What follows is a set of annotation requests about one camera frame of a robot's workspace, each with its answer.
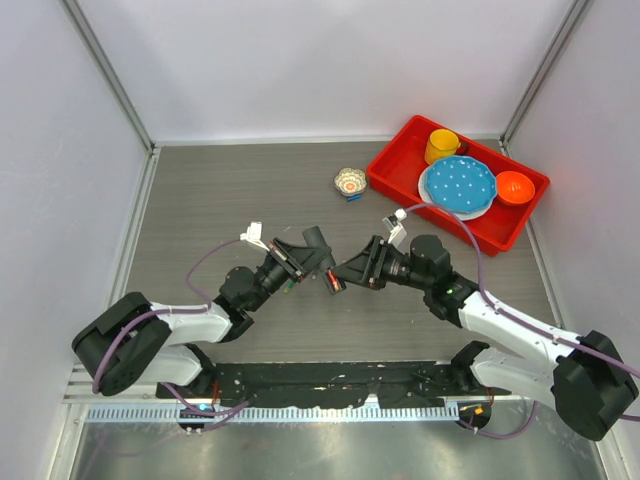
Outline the black remote control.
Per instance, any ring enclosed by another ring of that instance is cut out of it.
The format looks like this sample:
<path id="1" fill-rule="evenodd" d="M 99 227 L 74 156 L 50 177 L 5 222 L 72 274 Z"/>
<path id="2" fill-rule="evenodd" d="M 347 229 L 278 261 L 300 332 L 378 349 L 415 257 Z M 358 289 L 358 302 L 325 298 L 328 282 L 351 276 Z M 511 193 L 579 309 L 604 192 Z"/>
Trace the black remote control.
<path id="1" fill-rule="evenodd" d="M 336 266 L 336 261 L 330 252 L 331 248 L 327 244 L 323 233 L 319 226 L 313 226 L 303 231 L 302 233 L 305 242 L 309 247 L 313 248 L 325 248 L 329 252 L 319 262 L 316 267 L 317 276 L 320 277 L 327 287 L 331 295 L 335 295 L 343 292 L 346 289 L 346 284 L 339 280 L 333 273 L 333 268 Z"/>

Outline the red battery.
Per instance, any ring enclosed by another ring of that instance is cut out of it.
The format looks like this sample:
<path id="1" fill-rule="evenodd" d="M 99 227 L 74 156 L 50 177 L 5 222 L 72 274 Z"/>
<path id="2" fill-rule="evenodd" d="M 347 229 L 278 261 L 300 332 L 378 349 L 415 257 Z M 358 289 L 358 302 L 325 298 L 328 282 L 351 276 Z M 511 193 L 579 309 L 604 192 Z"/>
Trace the red battery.
<path id="1" fill-rule="evenodd" d="M 334 276 L 333 272 L 331 270 L 328 270 L 326 272 L 327 278 L 329 280 L 329 284 L 331 286 L 331 289 L 334 293 L 338 293 L 339 291 L 342 290 L 341 284 L 339 282 L 339 280 Z"/>

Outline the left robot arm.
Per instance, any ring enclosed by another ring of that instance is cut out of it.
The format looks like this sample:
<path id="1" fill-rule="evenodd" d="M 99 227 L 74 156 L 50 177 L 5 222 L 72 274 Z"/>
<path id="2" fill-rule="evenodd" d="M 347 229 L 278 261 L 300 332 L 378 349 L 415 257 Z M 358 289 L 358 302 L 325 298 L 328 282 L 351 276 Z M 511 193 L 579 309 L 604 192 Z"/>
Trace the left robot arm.
<path id="1" fill-rule="evenodd" d="M 323 241 L 298 246 L 279 238 L 263 249 L 260 266 L 231 269 L 218 296 L 201 305 L 164 305 L 129 292 L 82 329 L 71 348 L 92 378 L 93 393 L 114 396 L 136 383 L 165 383 L 190 398 L 205 397 L 214 372 L 197 343 L 241 337 L 254 323 L 253 312 L 284 284 L 305 279 L 331 253 Z"/>

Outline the small patterned bowl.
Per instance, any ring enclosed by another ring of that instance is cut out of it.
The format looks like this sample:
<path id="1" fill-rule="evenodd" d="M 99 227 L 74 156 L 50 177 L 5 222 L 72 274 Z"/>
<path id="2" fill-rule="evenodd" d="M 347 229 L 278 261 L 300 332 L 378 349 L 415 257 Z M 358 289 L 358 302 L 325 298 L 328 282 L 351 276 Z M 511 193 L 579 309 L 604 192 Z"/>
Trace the small patterned bowl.
<path id="1" fill-rule="evenodd" d="M 334 177 L 335 188 L 345 197 L 361 195 L 367 188 L 366 173 L 357 168 L 342 168 Z"/>

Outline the blue dotted plate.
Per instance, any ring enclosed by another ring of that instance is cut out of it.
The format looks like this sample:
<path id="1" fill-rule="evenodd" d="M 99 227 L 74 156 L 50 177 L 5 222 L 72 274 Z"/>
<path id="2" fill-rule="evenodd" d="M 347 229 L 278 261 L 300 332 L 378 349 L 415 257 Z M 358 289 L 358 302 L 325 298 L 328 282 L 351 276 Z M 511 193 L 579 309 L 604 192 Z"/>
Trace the blue dotted plate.
<path id="1" fill-rule="evenodd" d="M 425 170 L 421 186 L 434 203 L 462 214 L 484 210 L 497 197 L 496 177 L 471 156 L 436 161 Z"/>

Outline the yellow mug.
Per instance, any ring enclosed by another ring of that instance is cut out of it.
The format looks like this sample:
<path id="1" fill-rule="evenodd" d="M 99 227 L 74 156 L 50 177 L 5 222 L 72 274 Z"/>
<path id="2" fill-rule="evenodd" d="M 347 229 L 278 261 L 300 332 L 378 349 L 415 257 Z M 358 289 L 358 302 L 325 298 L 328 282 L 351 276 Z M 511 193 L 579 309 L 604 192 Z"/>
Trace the yellow mug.
<path id="1" fill-rule="evenodd" d="M 432 131 L 429 135 L 424 159 L 428 165 L 432 165 L 449 156 L 466 155 L 468 150 L 469 144 L 462 141 L 455 132 L 440 128 Z"/>

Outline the orange bowl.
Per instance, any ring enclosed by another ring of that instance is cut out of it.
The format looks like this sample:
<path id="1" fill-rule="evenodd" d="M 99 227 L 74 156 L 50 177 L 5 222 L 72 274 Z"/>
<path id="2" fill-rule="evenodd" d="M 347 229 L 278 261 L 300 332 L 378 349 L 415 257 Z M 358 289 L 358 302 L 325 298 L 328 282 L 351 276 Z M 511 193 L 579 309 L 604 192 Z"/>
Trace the orange bowl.
<path id="1" fill-rule="evenodd" d="M 524 174 L 517 171 L 504 171 L 496 176 L 498 199 L 509 206 L 524 205 L 531 201 L 536 193 L 535 185 Z"/>

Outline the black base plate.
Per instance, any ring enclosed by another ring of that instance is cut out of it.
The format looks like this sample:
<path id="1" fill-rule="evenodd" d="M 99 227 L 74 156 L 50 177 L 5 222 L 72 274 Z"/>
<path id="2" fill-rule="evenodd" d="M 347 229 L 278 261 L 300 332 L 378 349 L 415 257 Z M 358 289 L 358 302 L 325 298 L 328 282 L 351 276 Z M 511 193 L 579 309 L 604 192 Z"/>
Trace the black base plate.
<path id="1" fill-rule="evenodd" d="M 489 392 L 461 367 L 434 361 L 219 363 L 215 373 L 221 404 L 229 407 L 359 408 L 374 395 L 383 409 L 417 408 Z"/>

